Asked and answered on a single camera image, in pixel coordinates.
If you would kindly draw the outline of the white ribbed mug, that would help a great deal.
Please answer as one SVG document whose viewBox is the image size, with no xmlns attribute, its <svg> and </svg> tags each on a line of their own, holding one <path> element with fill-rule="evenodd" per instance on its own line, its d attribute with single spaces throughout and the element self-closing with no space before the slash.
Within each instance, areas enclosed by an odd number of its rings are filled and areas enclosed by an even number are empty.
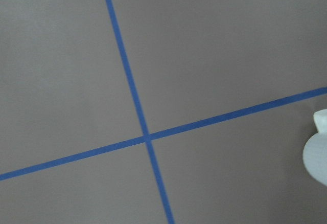
<svg viewBox="0 0 327 224">
<path fill-rule="evenodd" d="M 326 186 L 326 109 L 313 115 L 317 133 L 306 142 L 302 160 L 309 175 Z"/>
</svg>

